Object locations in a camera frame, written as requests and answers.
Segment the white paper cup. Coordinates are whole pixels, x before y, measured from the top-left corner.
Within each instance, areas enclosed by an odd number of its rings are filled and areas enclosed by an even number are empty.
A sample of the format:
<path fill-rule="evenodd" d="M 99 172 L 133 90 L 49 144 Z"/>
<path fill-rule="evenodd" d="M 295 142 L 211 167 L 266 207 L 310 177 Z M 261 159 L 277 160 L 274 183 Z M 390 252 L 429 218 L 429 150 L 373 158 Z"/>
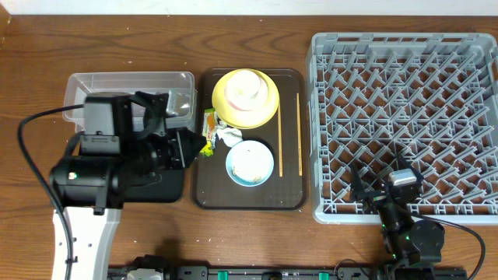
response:
<path fill-rule="evenodd" d="M 254 72 L 250 70 L 236 71 L 226 82 L 226 97 L 228 99 L 250 98 L 259 91 L 260 84 L 260 78 Z"/>

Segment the light blue bowl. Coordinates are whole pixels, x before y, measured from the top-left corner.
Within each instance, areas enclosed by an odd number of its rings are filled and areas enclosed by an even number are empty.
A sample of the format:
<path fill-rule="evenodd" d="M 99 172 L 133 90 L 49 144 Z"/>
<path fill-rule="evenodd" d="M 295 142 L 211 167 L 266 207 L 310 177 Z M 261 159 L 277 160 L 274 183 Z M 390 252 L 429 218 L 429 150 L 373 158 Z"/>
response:
<path fill-rule="evenodd" d="M 259 183 L 249 184 L 233 175 L 232 168 L 236 165 L 262 168 L 265 171 L 265 177 Z M 275 160 L 271 150 L 266 145 L 254 140 L 247 140 L 236 144 L 230 149 L 226 156 L 225 166 L 229 178 L 236 184 L 243 187 L 257 187 L 272 175 Z"/>

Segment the yellow plastic plate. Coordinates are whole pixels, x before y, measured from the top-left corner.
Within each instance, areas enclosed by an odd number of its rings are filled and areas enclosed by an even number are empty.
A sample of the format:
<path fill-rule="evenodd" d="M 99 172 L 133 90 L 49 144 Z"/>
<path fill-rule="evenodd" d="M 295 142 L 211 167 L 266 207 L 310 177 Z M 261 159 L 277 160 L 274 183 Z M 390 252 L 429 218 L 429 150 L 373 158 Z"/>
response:
<path fill-rule="evenodd" d="M 268 86 L 268 99 L 263 107 L 258 110 L 237 110 L 226 100 L 226 82 L 231 75 L 240 70 L 250 70 L 254 72 L 260 76 Z M 279 91 L 275 82 L 265 73 L 249 68 L 236 69 L 225 74 L 216 83 L 212 92 L 212 106 L 216 110 L 218 117 L 229 126 L 239 129 L 252 129 L 265 124 L 274 116 L 279 106 Z"/>

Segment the green orange snack wrapper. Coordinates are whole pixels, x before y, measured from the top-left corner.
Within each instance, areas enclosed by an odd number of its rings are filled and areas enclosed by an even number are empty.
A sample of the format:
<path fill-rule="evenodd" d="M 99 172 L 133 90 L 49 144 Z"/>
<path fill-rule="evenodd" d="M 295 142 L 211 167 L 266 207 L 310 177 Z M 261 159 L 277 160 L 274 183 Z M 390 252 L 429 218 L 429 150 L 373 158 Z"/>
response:
<path fill-rule="evenodd" d="M 210 157 L 214 154 L 216 147 L 216 125 L 216 110 L 214 108 L 206 109 L 203 114 L 202 125 L 202 135 L 206 138 L 206 144 L 200 152 L 205 157 Z"/>

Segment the white tissue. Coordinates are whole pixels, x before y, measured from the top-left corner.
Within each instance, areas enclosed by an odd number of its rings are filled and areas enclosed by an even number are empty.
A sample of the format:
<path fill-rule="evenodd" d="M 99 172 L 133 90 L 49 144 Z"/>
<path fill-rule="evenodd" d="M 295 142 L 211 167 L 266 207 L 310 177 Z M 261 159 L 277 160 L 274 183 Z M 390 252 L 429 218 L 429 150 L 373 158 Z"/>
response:
<path fill-rule="evenodd" d="M 219 121 L 216 125 L 216 134 L 230 148 L 243 141 L 242 131 L 238 128 L 230 127 L 224 121 Z"/>

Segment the pink small plate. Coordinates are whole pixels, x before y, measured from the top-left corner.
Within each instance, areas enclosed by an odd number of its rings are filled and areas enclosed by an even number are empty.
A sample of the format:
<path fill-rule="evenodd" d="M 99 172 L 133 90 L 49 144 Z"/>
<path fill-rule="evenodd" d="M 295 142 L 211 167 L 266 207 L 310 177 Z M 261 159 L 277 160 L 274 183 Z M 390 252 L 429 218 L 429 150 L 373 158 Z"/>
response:
<path fill-rule="evenodd" d="M 268 99 L 268 86 L 266 82 L 260 77 L 260 89 L 259 91 L 252 97 L 250 98 L 233 98 L 233 99 L 228 99 L 226 97 L 226 100 L 229 102 L 229 104 L 234 107 L 237 110 L 242 110 L 242 111 L 252 111 L 252 110 L 258 110 L 263 105 L 265 104 L 266 100 Z"/>

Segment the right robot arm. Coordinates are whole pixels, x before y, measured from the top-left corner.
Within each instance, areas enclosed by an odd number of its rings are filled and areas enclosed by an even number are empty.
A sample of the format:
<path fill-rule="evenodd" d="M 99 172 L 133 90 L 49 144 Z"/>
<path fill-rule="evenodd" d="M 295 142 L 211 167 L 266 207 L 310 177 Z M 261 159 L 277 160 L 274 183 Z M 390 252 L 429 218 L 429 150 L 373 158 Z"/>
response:
<path fill-rule="evenodd" d="M 423 175 L 398 155 L 397 169 L 381 186 L 366 190 L 356 164 L 350 165 L 352 198 L 366 213 L 376 213 L 382 223 L 386 251 L 393 261 L 377 272 L 378 279 L 435 279 L 433 266 L 442 259 L 445 231 L 438 222 L 414 221 L 408 204 L 421 195 Z"/>

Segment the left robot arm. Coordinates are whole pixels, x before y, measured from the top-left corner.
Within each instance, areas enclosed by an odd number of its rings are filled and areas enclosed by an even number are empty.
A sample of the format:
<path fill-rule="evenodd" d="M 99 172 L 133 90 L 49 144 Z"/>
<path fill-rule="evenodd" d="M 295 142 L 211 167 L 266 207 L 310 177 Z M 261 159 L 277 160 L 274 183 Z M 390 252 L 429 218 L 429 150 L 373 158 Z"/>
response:
<path fill-rule="evenodd" d="M 82 105 L 84 129 L 51 169 L 61 201 L 54 212 L 54 279 L 105 279 L 126 202 L 171 203 L 184 169 L 206 143 L 186 127 L 168 128 L 169 96 L 93 93 Z"/>

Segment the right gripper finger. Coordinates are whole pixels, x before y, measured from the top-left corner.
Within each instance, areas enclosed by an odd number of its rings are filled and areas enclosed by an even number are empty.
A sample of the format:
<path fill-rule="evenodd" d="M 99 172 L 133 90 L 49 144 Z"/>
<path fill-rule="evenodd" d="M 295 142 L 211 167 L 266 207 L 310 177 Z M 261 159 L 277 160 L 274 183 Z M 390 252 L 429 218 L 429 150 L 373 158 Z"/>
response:
<path fill-rule="evenodd" d="M 363 186 L 363 181 L 360 179 L 358 169 L 354 163 L 350 163 L 349 167 L 352 174 L 351 182 L 351 196 L 355 202 L 363 202 L 366 197 L 365 188 Z"/>
<path fill-rule="evenodd" d="M 423 175 L 415 169 L 412 164 L 405 158 L 405 151 L 407 150 L 407 147 L 402 147 L 399 148 L 397 153 L 396 153 L 396 161 L 397 161 L 397 170 L 403 170 L 403 169 L 411 169 L 416 177 L 417 177 L 417 182 L 416 183 L 422 183 L 424 181 Z"/>

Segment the pile of white rice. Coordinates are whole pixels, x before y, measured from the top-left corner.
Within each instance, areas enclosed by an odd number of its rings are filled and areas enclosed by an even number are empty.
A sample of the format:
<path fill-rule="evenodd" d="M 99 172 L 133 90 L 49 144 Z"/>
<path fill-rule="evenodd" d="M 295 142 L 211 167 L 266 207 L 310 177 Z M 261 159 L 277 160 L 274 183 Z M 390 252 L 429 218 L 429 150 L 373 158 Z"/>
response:
<path fill-rule="evenodd" d="M 265 177 L 265 171 L 259 167 L 236 165 L 232 168 L 233 175 L 249 184 L 259 183 Z"/>

